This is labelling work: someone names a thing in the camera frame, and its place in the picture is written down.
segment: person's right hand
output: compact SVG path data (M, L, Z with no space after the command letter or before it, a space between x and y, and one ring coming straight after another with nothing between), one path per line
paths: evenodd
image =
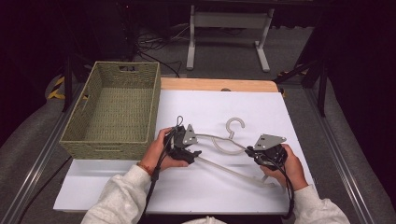
M305 188L308 186L308 183L305 180L304 169L301 165L300 159L294 155L289 145L282 144L282 147L285 148L288 153L288 158L286 159L284 168L286 169L286 174L288 175L294 190ZM282 186L286 187L286 177L283 176L280 171L272 171L265 166L260 166L260 168L266 175L275 178Z

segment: basket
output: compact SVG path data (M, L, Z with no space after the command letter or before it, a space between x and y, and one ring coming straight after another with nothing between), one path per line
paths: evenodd
M158 63L95 63L60 144L74 159L141 160L154 140Z

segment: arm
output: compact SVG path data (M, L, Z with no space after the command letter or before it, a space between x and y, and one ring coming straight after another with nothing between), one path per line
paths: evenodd
M285 162L286 174L294 186L295 223L349 223L341 209L329 199L321 200L313 186L308 185L304 176L304 169L288 145L283 145L288 153ZM271 171L265 166L261 169L266 175L275 178L286 187L286 179L279 171Z
M163 139L170 128L160 130L139 165L133 165L125 175L113 176L105 185L99 201L85 215L82 223L137 223L146 206L145 192L152 173L163 151ZM185 161L165 157L161 170L185 167Z

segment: sleeve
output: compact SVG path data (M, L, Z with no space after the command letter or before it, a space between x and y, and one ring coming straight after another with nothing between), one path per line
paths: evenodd
M149 181L147 172L136 165L124 176L111 177L81 223L137 223L146 206Z
M347 216L330 199L321 200L312 185L295 192L295 223L349 223Z

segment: hazard stripe tape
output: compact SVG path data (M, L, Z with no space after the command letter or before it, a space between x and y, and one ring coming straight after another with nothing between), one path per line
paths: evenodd
M58 93L58 90L59 90L59 88L61 88L63 83L64 83L64 75L61 74L61 76L56 81L55 86L52 88L52 91L50 92L48 99L57 98L57 99L64 100L64 94Z

